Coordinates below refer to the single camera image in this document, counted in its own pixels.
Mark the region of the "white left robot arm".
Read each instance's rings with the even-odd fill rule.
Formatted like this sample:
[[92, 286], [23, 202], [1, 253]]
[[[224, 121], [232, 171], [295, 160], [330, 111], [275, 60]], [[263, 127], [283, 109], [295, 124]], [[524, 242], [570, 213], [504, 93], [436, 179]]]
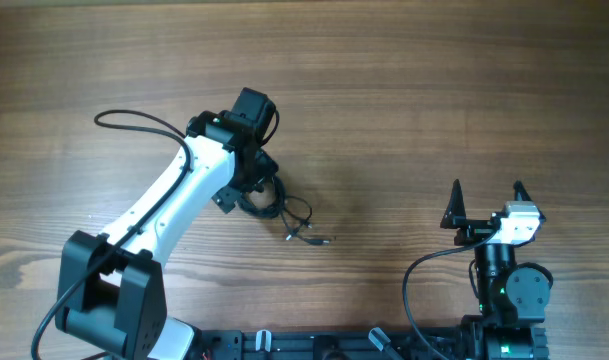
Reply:
[[209, 358], [201, 331], [168, 316], [163, 269], [209, 202], [228, 213], [276, 172], [262, 147], [277, 118], [267, 95], [244, 88], [232, 109], [205, 111], [170, 132], [180, 150], [144, 195], [98, 235], [67, 240], [45, 319], [108, 359]]

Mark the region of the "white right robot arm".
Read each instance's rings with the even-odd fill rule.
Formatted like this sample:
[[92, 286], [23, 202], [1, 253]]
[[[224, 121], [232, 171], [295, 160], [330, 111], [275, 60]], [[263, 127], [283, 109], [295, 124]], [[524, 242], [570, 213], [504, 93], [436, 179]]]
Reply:
[[546, 221], [523, 184], [514, 185], [514, 199], [487, 220], [466, 215], [459, 181], [453, 183], [440, 226], [457, 231], [454, 244], [474, 251], [478, 315], [462, 318], [453, 346], [456, 359], [548, 359], [545, 321], [554, 283], [552, 273], [532, 262], [519, 264], [515, 250], [532, 243]]

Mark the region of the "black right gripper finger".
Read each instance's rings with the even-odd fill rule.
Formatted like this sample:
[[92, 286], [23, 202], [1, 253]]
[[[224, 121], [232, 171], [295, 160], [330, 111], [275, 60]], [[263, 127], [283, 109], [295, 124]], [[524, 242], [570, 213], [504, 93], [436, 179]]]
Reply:
[[[528, 194], [528, 192], [526, 191], [523, 183], [519, 180], [517, 180], [514, 184], [513, 184], [513, 190], [514, 190], [514, 200], [515, 201], [529, 201], [529, 202], [533, 202], [533, 200], [531, 199], [530, 195]], [[539, 212], [539, 220], [540, 222], [546, 222], [546, 216], [544, 215], [544, 213], [538, 209]]]
[[449, 203], [445, 209], [440, 227], [443, 229], [459, 229], [467, 224], [466, 210], [460, 181], [453, 182]]

